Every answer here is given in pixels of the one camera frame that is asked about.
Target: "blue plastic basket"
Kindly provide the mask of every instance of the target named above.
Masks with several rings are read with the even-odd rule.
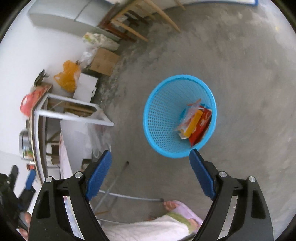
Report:
[[[212,109],[212,120],[204,138],[191,147],[189,140],[181,140],[175,131],[187,104],[196,102]],[[214,96],[207,85],[191,75],[176,75],[161,82],[150,94],[144,109],[143,126],[149,144],[159,154],[171,158],[189,156],[202,148],[213,134],[217,120]]]

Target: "blue gripper pad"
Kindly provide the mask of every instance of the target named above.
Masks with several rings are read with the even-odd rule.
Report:
[[[93,197],[95,197],[98,194],[100,187],[111,166],[111,163],[111,152],[107,151],[87,182],[87,191],[85,197],[88,201],[90,201]]]
[[[33,169],[30,170],[30,173],[29,173],[29,175],[27,177],[27,181],[26,181],[26,187],[25,187],[26,190],[30,190],[31,189],[32,184],[33,184],[34,179],[35,179],[35,176],[36,176],[36,171],[33,170]]]
[[[207,171],[195,150],[190,151],[189,161],[204,194],[213,200],[216,197],[214,180],[211,178],[211,175]]]

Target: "person's hand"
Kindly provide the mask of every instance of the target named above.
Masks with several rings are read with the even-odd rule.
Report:
[[[32,217],[32,215],[31,215],[30,213],[28,213],[28,212],[25,213],[25,221],[26,221],[26,223],[30,224],[30,222],[31,222],[31,217]],[[28,233],[26,230],[24,230],[24,229],[20,229],[20,234],[21,234],[26,240],[27,240],[28,237],[29,237],[29,233]]]

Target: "metal pot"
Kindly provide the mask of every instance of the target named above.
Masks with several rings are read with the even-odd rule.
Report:
[[[31,136],[27,129],[20,132],[19,138],[20,157],[24,160],[33,160]]]

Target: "basket rim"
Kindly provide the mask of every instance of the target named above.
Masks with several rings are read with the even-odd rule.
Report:
[[[171,153],[168,151],[165,151],[163,149],[161,149],[153,140],[149,129],[148,129],[148,113],[149,113],[149,109],[150,109],[150,105],[151,102],[155,96],[155,94],[158,92],[159,89],[161,89],[164,85],[166,85],[169,82],[172,81],[176,81],[178,79],[187,79],[193,82],[198,83],[201,87],[203,87],[203,89],[206,91],[206,93],[208,94],[211,104],[212,104],[212,119],[211,119],[211,123],[209,125],[209,129],[205,135],[205,137],[196,145],[194,145],[193,147],[191,147],[190,149],[186,150],[186,151],[182,151],[182,152],[178,152],[178,153]],[[170,157],[170,158],[182,158],[182,157],[187,157],[189,156],[189,153],[192,149],[201,149],[206,142],[210,139],[210,137],[212,136],[212,134],[214,133],[215,127],[216,127],[216,121],[217,121],[217,106],[216,106],[216,101],[215,98],[213,96],[213,93],[211,92],[211,90],[209,89],[209,87],[202,82],[199,78],[191,76],[191,75],[187,75],[187,74],[180,74],[180,75],[174,75],[171,76],[167,79],[165,79],[164,81],[162,81],[161,83],[159,83],[154,90],[151,92],[151,94],[149,95],[147,102],[145,104],[145,108],[144,108],[144,113],[143,113],[143,129],[144,129],[144,133],[145,136],[148,140],[148,143],[151,145],[151,147],[157,151],[159,154],[166,156],[166,157]]]

